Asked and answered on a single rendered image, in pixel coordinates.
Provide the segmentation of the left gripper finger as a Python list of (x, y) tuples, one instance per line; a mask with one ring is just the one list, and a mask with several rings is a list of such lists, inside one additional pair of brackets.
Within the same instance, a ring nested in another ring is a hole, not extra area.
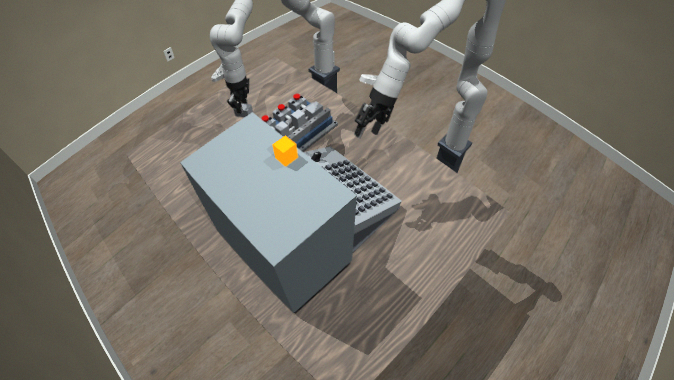
[[(354, 136), (356, 136), (357, 138), (361, 138), (367, 124), (372, 122), (377, 116), (379, 116), (382, 113), (381, 110), (378, 110), (372, 117), (368, 117), (372, 107), (373, 107), (372, 105), (367, 105), (366, 103), (363, 103), (358, 115), (355, 118), (355, 122), (358, 123), (358, 126), (354, 132)], [(360, 116), (362, 117), (360, 118)]]
[[(388, 121), (389, 121), (389, 118), (390, 118), (390, 116), (391, 116), (391, 113), (392, 113), (392, 111), (393, 111), (393, 108), (394, 108), (394, 106), (391, 107), (391, 108), (388, 108), (388, 109), (387, 109), (387, 112), (386, 112), (385, 109), (382, 110), (382, 117), (380, 118), (381, 120), (380, 120), (380, 119), (379, 119), (379, 120), (376, 119), (377, 121), (375, 122), (375, 124), (374, 124), (374, 126), (373, 126), (373, 128), (372, 128), (372, 130), (371, 130), (371, 132), (372, 132), (373, 134), (378, 135), (378, 133), (379, 133), (381, 127), (382, 127), (382, 124), (384, 124), (385, 122), (388, 122)], [(387, 117), (386, 117), (386, 114), (387, 114)], [(383, 120), (384, 120), (384, 121), (383, 121)]]

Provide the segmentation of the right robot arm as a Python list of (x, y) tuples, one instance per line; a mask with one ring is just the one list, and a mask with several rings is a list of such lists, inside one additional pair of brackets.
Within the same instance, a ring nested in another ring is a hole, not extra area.
[[(320, 29), (313, 35), (315, 71), (322, 74), (331, 72), (335, 67), (334, 14), (316, 7), (310, 0), (281, 0), (281, 2), (291, 11), (301, 15), (309, 24)], [(234, 46), (242, 41), (245, 23), (252, 9), (252, 0), (235, 0), (225, 17), (228, 25), (236, 21), (234, 26), (218, 24), (212, 27), (210, 41), (222, 63), (211, 76), (213, 82), (225, 78), (228, 83), (237, 83), (245, 78), (241, 52)]]

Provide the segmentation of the grey metal cabinet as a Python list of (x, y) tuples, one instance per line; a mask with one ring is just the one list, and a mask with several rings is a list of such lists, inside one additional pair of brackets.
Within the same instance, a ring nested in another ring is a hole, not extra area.
[(252, 112), (180, 163), (218, 232), (296, 313), (402, 202), (347, 160), (302, 152)]

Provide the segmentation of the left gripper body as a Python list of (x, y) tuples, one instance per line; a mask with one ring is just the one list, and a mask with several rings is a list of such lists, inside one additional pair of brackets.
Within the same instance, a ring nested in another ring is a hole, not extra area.
[[(369, 105), (372, 105), (371, 112), (369, 113), (369, 117), (372, 117), (378, 110), (383, 110), (383, 109), (388, 109), (387, 107), (393, 107), (397, 98), (393, 98), (387, 95), (384, 95), (377, 91), (374, 87), (372, 88), (370, 92), (370, 98), (371, 98), (371, 103)], [(381, 105), (380, 105), (381, 104)], [(386, 105), (386, 107), (382, 106)], [(379, 119), (382, 117), (382, 113), (377, 116), (375, 119)], [(374, 119), (374, 120), (375, 120)]]

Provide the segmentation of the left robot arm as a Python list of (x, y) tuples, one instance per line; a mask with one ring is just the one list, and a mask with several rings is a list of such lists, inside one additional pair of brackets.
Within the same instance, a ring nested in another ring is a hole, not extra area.
[[(446, 145), (455, 151), (466, 147), (476, 117), (487, 97), (487, 89), (478, 80), (477, 72), (479, 66), (492, 55), (506, 0), (486, 1), (484, 16), (468, 32), (463, 65), (457, 82), (457, 91), (465, 101), (456, 104), (445, 139)], [(378, 77), (362, 74), (359, 80), (374, 85), (384, 95), (397, 98), (411, 66), (406, 57), (407, 51), (413, 54), (424, 51), (439, 32), (456, 21), (464, 2), (465, 0), (440, 1), (421, 15), (419, 28), (409, 23), (398, 24), (391, 33), (387, 59)]]

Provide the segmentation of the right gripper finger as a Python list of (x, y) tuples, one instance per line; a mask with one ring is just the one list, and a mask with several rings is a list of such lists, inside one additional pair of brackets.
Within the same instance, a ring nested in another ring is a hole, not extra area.
[[(246, 90), (246, 88), (247, 88), (247, 90)], [(247, 94), (249, 93), (249, 79), (248, 78), (247, 78), (247, 84), (242, 89), (243, 89), (243, 92), (244, 92), (243, 93), (244, 96), (242, 95), (242, 101), (241, 102), (244, 103), (244, 104), (248, 104), (248, 102), (247, 102)]]
[[(239, 90), (239, 98), (236, 99), (234, 98), (234, 93), (232, 93), (230, 99), (227, 100), (228, 104), (237, 110), (237, 113), (243, 114), (243, 108), (242, 108), (242, 90)], [(239, 102), (239, 103), (237, 103)], [(235, 107), (234, 107), (235, 106)]]

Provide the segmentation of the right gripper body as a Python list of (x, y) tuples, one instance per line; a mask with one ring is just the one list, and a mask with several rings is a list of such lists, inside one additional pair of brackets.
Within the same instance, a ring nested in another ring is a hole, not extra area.
[[(226, 82), (226, 86), (230, 89), (230, 95), (232, 95), (232, 93), (234, 93), (234, 98), (239, 98), (239, 90), (242, 90), (242, 94), (243, 94), (244, 92), (243, 92), (242, 87), (244, 87), (246, 85), (246, 83), (247, 83), (247, 77), (245, 76), (245, 78), (243, 80), (241, 80), (240, 82), (237, 82), (237, 83)], [(241, 87), (241, 89), (239, 89), (240, 87)]]

